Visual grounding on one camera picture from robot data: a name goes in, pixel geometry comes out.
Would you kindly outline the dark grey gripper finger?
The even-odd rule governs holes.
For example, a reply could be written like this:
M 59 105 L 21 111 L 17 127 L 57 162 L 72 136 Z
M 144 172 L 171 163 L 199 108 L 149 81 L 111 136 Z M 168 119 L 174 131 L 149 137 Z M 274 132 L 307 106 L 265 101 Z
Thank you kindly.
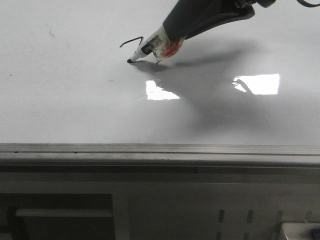
M 170 40 L 193 38 L 212 28 L 255 15 L 254 0 L 179 0 L 162 25 Z

